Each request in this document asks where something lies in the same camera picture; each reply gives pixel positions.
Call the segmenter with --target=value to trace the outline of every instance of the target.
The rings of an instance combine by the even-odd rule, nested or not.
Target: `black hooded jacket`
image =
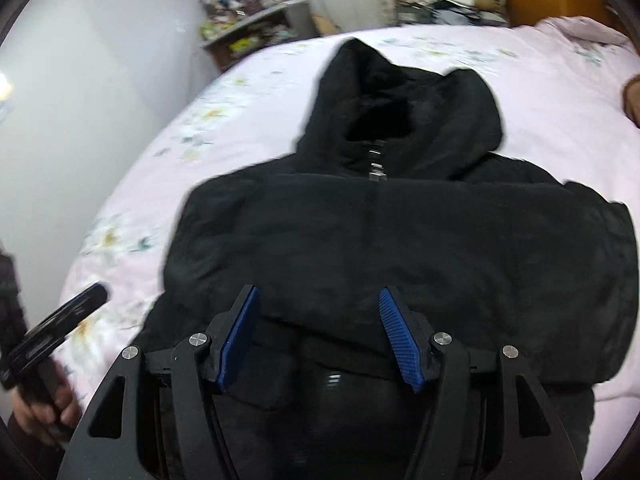
[[[258,286],[264,320],[216,401],[243,480],[327,478],[318,449],[350,457],[332,478],[400,478],[424,406],[379,320],[389,284],[469,347],[519,348],[584,456],[590,386],[617,373],[636,323],[634,229],[624,205],[492,153],[501,140],[477,73],[398,67],[350,40],[295,154],[193,190],[135,342],[174,346]]]

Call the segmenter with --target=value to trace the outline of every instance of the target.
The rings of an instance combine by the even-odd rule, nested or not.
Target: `bed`
[[[622,34],[587,18],[516,29],[437,25],[350,34],[392,62],[434,72],[473,68],[504,122],[499,152],[626,203],[640,222],[640,130],[622,89],[640,57]],[[58,349],[84,407],[162,290],[161,270],[186,194],[196,184],[294,149],[316,79],[345,36],[268,48],[217,79],[151,142],[104,203],[73,263],[62,301],[102,281],[111,300]],[[596,478],[640,411],[638,330],[618,375],[594,388],[584,462]]]

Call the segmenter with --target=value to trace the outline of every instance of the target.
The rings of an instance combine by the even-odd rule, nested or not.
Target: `silver bolt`
[[[518,357],[518,349],[515,346],[507,345],[502,348],[502,353],[505,354],[509,359],[515,359]]]
[[[448,345],[449,343],[451,343],[451,336],[446,332],[438,332],[435,336],[433,336],[433,339],[439,345]]]
[[[133,359],[136,355],[138,355],[138,347],[137,346],[127,346],[122,351],[122,357],[125,359]]]
[[[204,343],[206,343],[206,342],[207,342],[207,335],[203,334],[202,332],[198,332],[197,334],[193,334],[189,338],[189,343],[191,343],[193,346],[204,345]]]

